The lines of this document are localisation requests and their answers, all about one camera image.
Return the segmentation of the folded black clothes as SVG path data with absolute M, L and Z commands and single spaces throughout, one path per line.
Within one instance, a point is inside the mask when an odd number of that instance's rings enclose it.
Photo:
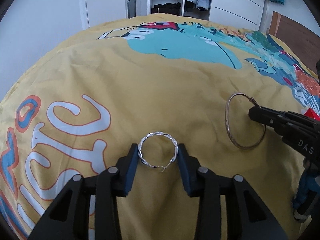
M 164 13 L 164 14 L 172 14 L 172 15 L 180 15 L 181 3 L 165 3 L 165 4 L 157 4 L 151 8 L 151 13 Z

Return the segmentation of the white bedroom door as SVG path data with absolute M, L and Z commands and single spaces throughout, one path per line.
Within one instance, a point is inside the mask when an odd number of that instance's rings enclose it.
M 127 18 L 127 0 L 86 0 L 90 27 Z

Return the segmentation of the yellow dinosaur print bedspread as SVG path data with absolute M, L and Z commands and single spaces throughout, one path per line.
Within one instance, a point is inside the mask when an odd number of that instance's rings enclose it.
M 149 133 L 170 134 L 218 175 L 242 175 L 289 239 L 306 229 L 292 198 L 303 157 L 267 128 L 235 147 L 225 105 L 236 92 L 278 111 L 319 112 L 319 82 L 282 40 L 166 14 L 72 36 L 1 100 L 1 216 L 27 239 L 72 176 L 96 176 Z

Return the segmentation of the red white jewelry box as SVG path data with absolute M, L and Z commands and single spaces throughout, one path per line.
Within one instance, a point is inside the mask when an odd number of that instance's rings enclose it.
M 320 121 L 320 116 L 311 108 L 309 108 L 305 113 L 305 116 L 310 117 L 314 120 Z

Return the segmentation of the thin gold bangle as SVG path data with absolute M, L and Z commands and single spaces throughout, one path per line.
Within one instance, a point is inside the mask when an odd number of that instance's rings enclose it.
M 262 109 L 257 101 L 242 92 L 230 95 L 225 105 L 225 128 L 231 143 L 241 150 L 253 150 L 260 145 L 266 134 L 266 125 L 252 124 L 247 107 Z

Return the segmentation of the brown wooden headboard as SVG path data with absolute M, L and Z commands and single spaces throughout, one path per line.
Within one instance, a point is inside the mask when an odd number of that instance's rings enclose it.
M 282 40 L 318 76 L 319 36 L 300 23 L 273 12 L 269 34 Z

